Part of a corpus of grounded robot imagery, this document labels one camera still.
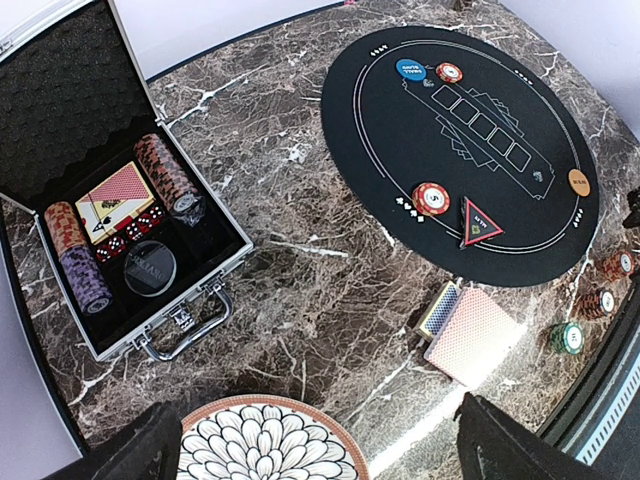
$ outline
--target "marble table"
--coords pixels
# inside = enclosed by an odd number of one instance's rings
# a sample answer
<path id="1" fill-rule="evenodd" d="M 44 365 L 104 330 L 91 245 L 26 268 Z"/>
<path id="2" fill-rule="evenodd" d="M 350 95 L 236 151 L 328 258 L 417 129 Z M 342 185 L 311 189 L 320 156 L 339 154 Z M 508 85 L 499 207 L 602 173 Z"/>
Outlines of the marble table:
<path id="1" fill-rule="evenodd" d="M 187 414 L 259 392 L 333 416 L 359 442 L 376 478 L 460 477 L 452 416 L 462 389 L 422 359 L 425 347 L 412 331 L 452 276 L 364 210 L 338 174 L 320 125 L 322 83 L 337 54 L 369 32 L 413 24 L 472 35 L 522 62 L 574 115 L 595 157 L 601 221 L 586 257 L 545 285 L 480 286 L 527 334 L 477 393 L 532 430 L 542 424 L 609 320 L 584 324 L 586 350 L 576 357 L 542 348 L 539 334 L 568 317 L 577 293 L 603 283 L 594 259 L 637 245 L 621 221 L 625 193 L 640 183 L 640 148 L 566 59 L 499 3 L 451 7 L 451 0 L 363 0 L 331 8 L 255 33 L 152 85 L 173 132 L 257 247 L 228 277 L 233 319 L 172 363 L 152 363 L 138 351 L 94 362 L 30 217 L 4 204 L 35 329 L 91 445 L 156 401 Z M 620 299 L 628 283 L 608 286 Z M 167 324 L 158 335 L 170 342 L 176 330 Z"/>

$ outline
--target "metal handle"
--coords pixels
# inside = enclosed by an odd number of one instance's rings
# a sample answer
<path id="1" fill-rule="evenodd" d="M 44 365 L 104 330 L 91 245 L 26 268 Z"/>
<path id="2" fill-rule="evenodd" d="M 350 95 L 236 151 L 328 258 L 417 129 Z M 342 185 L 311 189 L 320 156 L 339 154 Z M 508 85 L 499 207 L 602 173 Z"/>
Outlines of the metal handle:
<path id="1" fill-rule="evenodd" d="M 224 291 L 223 285 L 216 283 L 211 287 L 210 295 L 215 293 L 222 304 L 224 305 L 225 311 L 222 315 L 218 315 L 207 320 L 204 325 L 202 325 L 195 332 L 190 334 L 187 338 L 182 340 L 178 346 L 171 353 L 163 353 L 158 352 L 153 345 L 151 345 L 150 341 L 140 342 L 140 347 L 144 348 L 144 351 L 147 352 L 151 358 L 153 358 L 157 362 L 170 362 L 182 352 L 184 352 L 187 348 L 195 345 L 200 340 L 202 340 L 211 330 L 216 328 L 218 325 L 226 322 L 231 314 L 233 313 L 233 303 L 227 292 Z"/>

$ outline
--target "black triangle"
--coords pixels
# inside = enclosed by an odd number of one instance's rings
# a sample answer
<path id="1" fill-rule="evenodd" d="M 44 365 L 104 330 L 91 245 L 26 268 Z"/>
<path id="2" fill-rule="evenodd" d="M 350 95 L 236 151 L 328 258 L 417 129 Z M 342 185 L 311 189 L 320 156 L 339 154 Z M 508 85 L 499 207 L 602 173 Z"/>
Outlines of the black triangle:
<path id="1" fill-rule="evenodd" d="M 475 203 L 464 197 L 462 206 L 464 215 L 464 238 L 461 248 L 468 247 L 483 240 L 488 240 L 504 233 L 504 230 L 489 216 L 480 210 Z"/>

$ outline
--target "white petal pattern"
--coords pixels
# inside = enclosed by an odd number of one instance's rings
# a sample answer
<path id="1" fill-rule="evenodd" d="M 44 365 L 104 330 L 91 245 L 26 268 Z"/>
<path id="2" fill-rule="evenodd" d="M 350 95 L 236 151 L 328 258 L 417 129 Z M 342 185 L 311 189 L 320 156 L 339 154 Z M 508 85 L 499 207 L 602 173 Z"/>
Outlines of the white petal pattern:
<path id="1" fill-rule="evenodd" d="M 232 407 L 191 432 L 182 441 L 177 480 L 359 478 L 335 435 L 286 407 Z"/>

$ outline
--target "open briefcase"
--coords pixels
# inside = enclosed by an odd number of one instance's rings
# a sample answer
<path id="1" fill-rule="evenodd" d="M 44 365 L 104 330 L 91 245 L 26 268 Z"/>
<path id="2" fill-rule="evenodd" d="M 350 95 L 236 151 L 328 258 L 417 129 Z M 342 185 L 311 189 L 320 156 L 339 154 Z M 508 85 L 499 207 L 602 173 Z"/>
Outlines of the open briefcase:
<path id="1" fill-rule="evenodd" d="M 26 40 L 0 44 L 0 196 L 33 215 L 97 360 L 172 360 L 231 316 L 222 279 L 253 244 L 151 102 L 112 2 Z M 223 313 L 196 321 L 201 295 Z M 184 338 L 160 352 L 170 319 Z"/>

